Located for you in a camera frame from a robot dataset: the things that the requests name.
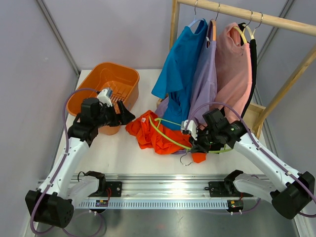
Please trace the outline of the orange t shirt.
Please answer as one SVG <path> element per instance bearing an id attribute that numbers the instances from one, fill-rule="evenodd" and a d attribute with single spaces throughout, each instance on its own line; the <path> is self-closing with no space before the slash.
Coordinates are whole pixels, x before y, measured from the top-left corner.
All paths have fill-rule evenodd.
<path id="1" fill-rule="evenodd" d="M 189 135 L 164 126 L 160 118 L 151 110 L 129 123 L 125 129 L 136 137 L 141 149 L 150 148 L 159 155 L 185 153 L 192 147 Z"/>

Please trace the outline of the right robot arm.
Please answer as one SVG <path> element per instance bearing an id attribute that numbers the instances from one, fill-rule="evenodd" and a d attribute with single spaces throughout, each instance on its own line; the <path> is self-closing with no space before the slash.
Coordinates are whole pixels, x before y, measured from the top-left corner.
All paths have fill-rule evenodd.
<path id="1" fill-rule="evenodd" d="M 182 123 L 183 132 L 191 134 L 192 153 L 207 153 L 212 145 L 228 145 L 268 178 L 265 181 L 235 170 L 224 183 L 228 195 L 235 196 L 240 192 L 258 197 L 271 203 L 286 219 L 302 215 L 303 208 L 316 200 L 315 177 L 307 171 L 299 172 L 269 151 L 254 137 L 242 118 L 230 123 L 219 109 L 204 113 L 203 118 L 206 122 L 204 129 L 200 129 L 192 118 Z"/>

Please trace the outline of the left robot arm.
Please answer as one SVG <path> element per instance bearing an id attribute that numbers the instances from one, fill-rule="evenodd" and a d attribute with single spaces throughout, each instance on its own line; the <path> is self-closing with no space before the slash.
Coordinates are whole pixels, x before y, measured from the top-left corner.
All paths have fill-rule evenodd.
<path id="1" fill-rule="evenodd" d="M 127 125 L 135 119 L 122 101 L 117 102 L 119 113 L 113 105 L 98 98 L 83 100 L 80 112 L 66 132 L 66 146 L 38 190 L 29 190 L 25 196 L 31 223 L 38 222 L 52 227 L 65 228 L 70 223 L 75 208 L 90 195 L 102 196 L 107 190 L 105 175 L 88 171 L 72 188 L 72 176 L 82 157 L 103 126 Z"/>

